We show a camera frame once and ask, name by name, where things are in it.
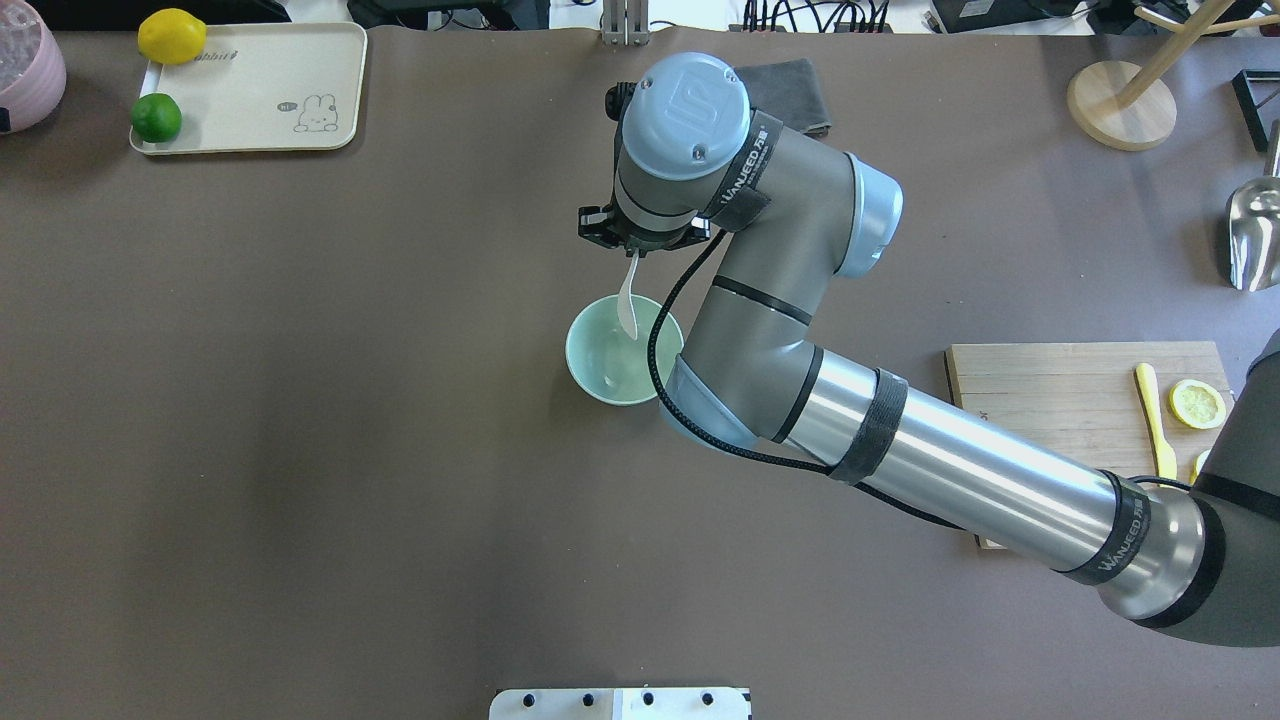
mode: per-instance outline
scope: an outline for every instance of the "mint green bowl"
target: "mint green bowl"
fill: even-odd
[[[588,395],[609,405],[639,405],[657,397],[649,379],[646,352],[649,331],[662,307],[640,295],[631,296],[636,309],[639,340],[627,337],[618,323],[618,296],[602,297],[588,305],[573,319],[564,338],[568,373]],[[685,336],[671,314],[658,334],[658,374],[663,382],[671,377],[676,355],[685,346]]]

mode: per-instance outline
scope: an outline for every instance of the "ice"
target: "ice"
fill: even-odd
[[[40,49],[40,19],[23,5],[0,13],[0,90],[13,85]]]

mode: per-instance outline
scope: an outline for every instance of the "white spoon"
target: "white spoon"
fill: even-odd
[[[636,277],[639,263],[640,254],[636,252],[631,256],[631,268],[627,269],[627,277],[622,279],[622,290],[618,291],[618,322],[622,323],[622,329],[631,340],[640,337],[640,331],[636,328],[636,307],[631,302],[631,281]]]

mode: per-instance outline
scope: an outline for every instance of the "white tray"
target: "white tray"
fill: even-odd
[[[356,23],[209,26],[180,65],[150,63],[140,96],[170,95],[182,132],[129,145],[146,155],[333,150],[356,136],[369,38]]]

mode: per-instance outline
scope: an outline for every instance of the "white metal plate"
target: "white metal plate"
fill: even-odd
[[[356,23],[209,26],[204,51],[180,65],[150,63],[140,96],[165,92],[182,110],[169,142],[129,143],[147,155],[333,150],[356,136],[369,38]]]
[[[493,698],[489,720],[749,720],[750,697],[724,687],[511,689]]]

